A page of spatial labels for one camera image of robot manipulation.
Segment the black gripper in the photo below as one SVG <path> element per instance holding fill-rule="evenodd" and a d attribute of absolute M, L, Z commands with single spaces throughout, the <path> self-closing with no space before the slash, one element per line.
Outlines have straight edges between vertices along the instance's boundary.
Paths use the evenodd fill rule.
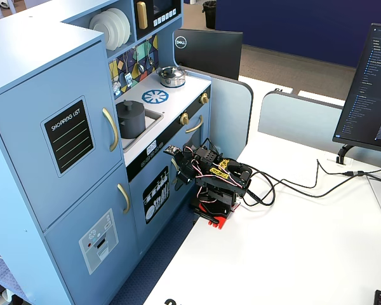
<path fill-rule="evenodd" d="M 184 146 L 183 152 L 177 151 L 173 159 L 175 160 L 175 168 L 177 169 L 175 190 L 178 191 L 183 185 L 187 185 L 191 182 L 191 178 L 188 174 L 197 174 L 197 170 L 192 164 L 194 152 L 190 147 Z"/>

